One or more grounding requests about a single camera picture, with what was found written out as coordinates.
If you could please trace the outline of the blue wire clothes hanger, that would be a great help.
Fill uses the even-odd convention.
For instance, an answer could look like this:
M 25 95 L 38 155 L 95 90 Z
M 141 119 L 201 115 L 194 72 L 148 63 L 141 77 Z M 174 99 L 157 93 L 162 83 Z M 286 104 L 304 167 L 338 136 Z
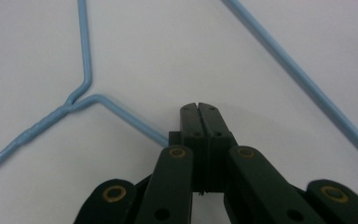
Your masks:
M 277 63 L 286 70 L 302 91 L 309 96 L 331 122 L 333 122 L 346 138 L 358 149 L 358 128 L 351 122 L 351 120 L 331 99 L 329 99 L 329 97 L 239 0 L 223 1 L 238 20 L 244 23 L 255 39 L 264 46 L 269 54 L 275 58 Z M 62 105 L 58 106 L 30 128 L 11 140 L 8 145 L 0 151 L 0 165 L 14 154 L 14 152 L 32 142 L 36 137 L 58 123 L 61 119 L 95 104 L 104 106 L 110 112 L 135 128 L 138 132 L 143 133 L 159 145 L 166 146 L 168 144 L 167 137 L 134 116 L 128 109 L 114 103 L 107 97 L 101 94 L 92 94 L 88 97 L 83 96 L 83 94 L 89 90 L 93 81 L 87 0 L 77 0 L 77 13 L 83 66 L 83 79 L 81 84 L 69 94 Z

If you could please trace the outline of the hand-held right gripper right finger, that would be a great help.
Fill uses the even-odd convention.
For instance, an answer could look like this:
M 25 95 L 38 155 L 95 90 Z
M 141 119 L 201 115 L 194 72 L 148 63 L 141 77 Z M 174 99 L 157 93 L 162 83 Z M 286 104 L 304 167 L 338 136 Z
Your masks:
M 236 224 L 324 224 L 320 215 L 253 147 L 239 145 L 219 110 L 198 105 L 206 135 L 205 190 L 222 191 Z

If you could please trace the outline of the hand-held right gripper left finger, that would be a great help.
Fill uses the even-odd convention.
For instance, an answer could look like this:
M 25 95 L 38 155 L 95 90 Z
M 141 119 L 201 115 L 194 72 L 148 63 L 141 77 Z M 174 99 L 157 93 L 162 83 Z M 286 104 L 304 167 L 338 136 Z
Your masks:
M 150 177 L 134 224 L 190 224 L 192 194 L 205 183 L 207 137 L 200 104 L 180 109 L 180 130 L 171 132 Z

